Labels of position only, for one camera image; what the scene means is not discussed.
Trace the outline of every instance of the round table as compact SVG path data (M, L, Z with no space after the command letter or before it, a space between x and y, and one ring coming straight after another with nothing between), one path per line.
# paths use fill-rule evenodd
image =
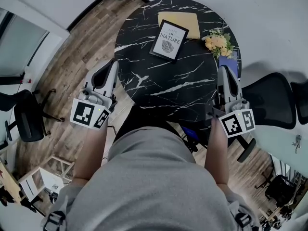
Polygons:
M171 122L205 120L205 109L216 94L218 59L200 39L187 39L175 64L151 55L158 34L160 11L196 13L201 37L224 27L231 44L240 50L234 34L218 14L192 0L154 0L135 10L122 25L115 44L119 79L132 100L150 114Z

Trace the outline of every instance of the yellow flower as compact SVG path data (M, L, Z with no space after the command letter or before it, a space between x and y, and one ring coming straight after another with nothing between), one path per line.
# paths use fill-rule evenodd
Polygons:
M227 47L227 40L222 35L212 36L212 43L219 48L226 48Z
M221 55L222 56L227 56L227 54L228 54L227 48L221 48Z
M212 42L211 37L206 37L206 38L205 38L205 43L211 43L211 42Z
M213 49L213 46L211 43L206 43L205 46L211 51Z

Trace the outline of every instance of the leaf illustration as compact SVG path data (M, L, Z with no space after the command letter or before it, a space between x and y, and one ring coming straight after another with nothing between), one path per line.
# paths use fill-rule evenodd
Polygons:
M171 53L174 48L173 48L173 45L171 44L171 42L163 40L163 42L162 42L162 49L166 53Z

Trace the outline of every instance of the green leaf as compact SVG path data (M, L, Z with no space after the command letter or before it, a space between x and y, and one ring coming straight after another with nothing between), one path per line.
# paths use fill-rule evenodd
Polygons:
M227 42L231 39L229 33L225 33L223 36L226 38Z

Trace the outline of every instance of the picture frame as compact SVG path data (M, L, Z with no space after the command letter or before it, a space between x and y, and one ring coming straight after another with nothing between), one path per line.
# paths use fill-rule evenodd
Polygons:
M187 38L189 30L172 22L162 20L150 54L175 63Z

